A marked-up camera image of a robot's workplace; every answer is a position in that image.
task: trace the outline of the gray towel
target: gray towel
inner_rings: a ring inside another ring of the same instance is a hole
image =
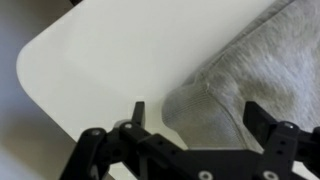
[[[320,1],[277,1],[168,95],[163,121],[188,147],[261,151],[242,124],[245,102],[256,101],[311,131],[320,124],[319,58]]]

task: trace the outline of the white table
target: white table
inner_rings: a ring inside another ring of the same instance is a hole
[[[75,140],[111,130],[144,100],[147,130],[185,148],[161,121],[165,96],[273,1],[87,0],[24,47],[19,80]],[[110,173],[128,179],[123,172]]]

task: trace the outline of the robotic arm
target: robotic arm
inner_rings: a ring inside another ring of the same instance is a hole
[[[107,133],[84,131],[61,180],[100,180],[122,162],[139,180],[303,180],[292,172],[301,161],[320,178],[320,127],[308,133],[291,122],[277,122],[255,102],[247,102],[243,122],[264,153],[250,150],[182,150],[144,130],[144,102],[130,122]]]

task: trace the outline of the gray cloth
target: gray cloth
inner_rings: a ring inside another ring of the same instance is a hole
[[[320,1],[277,1],[171,92],[164,123],[189,147],[261,147],[242,124],[246,101],[311,131],[320,124]]]

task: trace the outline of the gray floor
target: gray floor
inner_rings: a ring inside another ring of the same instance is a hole
[[[75,145],[16,75],[21,48],[71,8],[69,0],[0,0],[0,179],[57,179]]]

